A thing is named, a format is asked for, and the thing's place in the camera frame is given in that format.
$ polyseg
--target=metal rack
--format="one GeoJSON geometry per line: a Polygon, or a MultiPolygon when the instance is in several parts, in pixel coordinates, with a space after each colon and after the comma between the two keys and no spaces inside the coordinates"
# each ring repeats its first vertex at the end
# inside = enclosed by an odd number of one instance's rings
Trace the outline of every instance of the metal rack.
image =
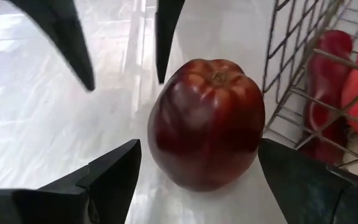
{"type": "Polygon", "coordinates": [[[347,109],[357,103],[358,97],[341,109],[333,108],[308,96],[304,89],[303,77],[305,75],[304,67],[313,54],[320,54],[335,62],[340,62],[351,68],[358,69],[356,63],[348,62],[322,50],[314,49],[318,37],[324,30],[331,28],[341,29],[338,26],[342,23],[347,23],[354,28],[353,32],[348,32],[353,36],[355,45],[352,58],[357,56],[358,17],[354,19],[354,17],[349,16],[350,14],[358,15],[358,8],[354,6],[357,6],[357,1],[354,0],[276,0],[273,9],[262,85],[264,97],[266,94],[271,93],[277,104],[277,107],[272,113],[272,117],[265,127],[265,133],[273,133],[296,150],[305,145],[312,138],[318,137],[357,158],[354,161],[339,165],[338,167],[342,169],[357,164],[358,153],[350,151],[323,137],[321,132],[341,116],[358,122],[357,118],[346,114],[347,109]],[[299,18],[295,15],[295,9],[299,7],[297,4],[302,4],[301,14],[298,15],[299,18]],[[284,14],[287,19],[287,27],[285,30],[276,27],[280,13],[284,14]],[[329,110],[335,111],[335,115],[317,132],[314,132],[303,126],[301,119],[302,112],[287,106],[288,100],[293,96],[301,98],[303,101],[312,100],[329,110]],[[297,126],[310,135],[304,139],[299,137],[295,139],[291,138],[288,134],[282,133],[273,127],[273,123],[279,119],[281,120],[280,122],[297,126]]]}

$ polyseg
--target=apple stem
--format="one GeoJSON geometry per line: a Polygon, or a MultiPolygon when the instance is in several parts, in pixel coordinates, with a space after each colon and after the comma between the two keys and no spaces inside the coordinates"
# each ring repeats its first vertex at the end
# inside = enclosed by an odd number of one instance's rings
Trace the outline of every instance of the apple stem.
{"type": "Polygon", "coordinates": [[[218,81],[219,83],[224,83],[226,81],[226,76],[222,72],[215,72],[212,75],[212,79],[218,81]]]}

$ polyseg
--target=white surface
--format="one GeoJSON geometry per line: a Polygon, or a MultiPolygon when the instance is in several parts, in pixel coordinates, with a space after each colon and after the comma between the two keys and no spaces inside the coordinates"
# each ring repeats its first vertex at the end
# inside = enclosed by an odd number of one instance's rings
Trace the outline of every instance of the white surface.
{"type": "MultiPolygon", "coordinates": [[[[36,189],[139,138],[143,160],[127,223],[285,223],[258,160],[238,181],[208,194],[177,187],[152,160],[146,123],[161,90],[155,1],[76,3],[96,72],[90,94],[38,28],[0,1],[0,188],[36,189]]],[[[187,0],[168,74],[192,58],[226,58],[261,84],[272,6],[187,0]]]]}

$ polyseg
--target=wire basket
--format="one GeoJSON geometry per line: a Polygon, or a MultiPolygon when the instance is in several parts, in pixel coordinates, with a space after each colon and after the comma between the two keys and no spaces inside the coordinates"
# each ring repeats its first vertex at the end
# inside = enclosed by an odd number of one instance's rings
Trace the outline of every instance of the wire basket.
{"type": "Polygon", "coordinates": [[[358,64],[354,62],[348,62],[314,48],[319,36],[326,29],[340,29],[352,36],[354,51],[351,58],[355,61],[358,54],[358,1],[275,1],[262,85],[265,100],[270,98],[275,104],[271,112],[269,110],[267,112],[267,117],[271,115],[271,118],[265,127],[265,134],[268,138],[274,138],[296,150],[311,139],[320,138],[356,158],[337,165],[346,169],[358,164],[358,153],[323,137],[321,132],[341,116],[358,122],[357,118],[346,114],[346,111],[357,103],[358,97],[347,106],[337,109],[310,97],[305,90],[305,67],[313,54],[320,54],[335,62],[358,69],[358,64]],[[308,100],[335,111],[335,115],[317,132],[313,132],[303,124],[302,111],[308,100]],[[310,135],[303,138],[303,132],[310,135]]]}

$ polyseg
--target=red apple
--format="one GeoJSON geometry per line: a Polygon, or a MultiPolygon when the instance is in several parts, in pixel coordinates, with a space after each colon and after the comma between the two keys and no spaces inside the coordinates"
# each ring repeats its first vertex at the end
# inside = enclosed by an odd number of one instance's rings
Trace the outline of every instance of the red apple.
{"type": "Polygon", "coordinates": [[[249,168],[264,124],[262,93],[238,65],[195,59],[171,77],[154,104],[150,151],[179,186],[214,190],[249,168]]]}

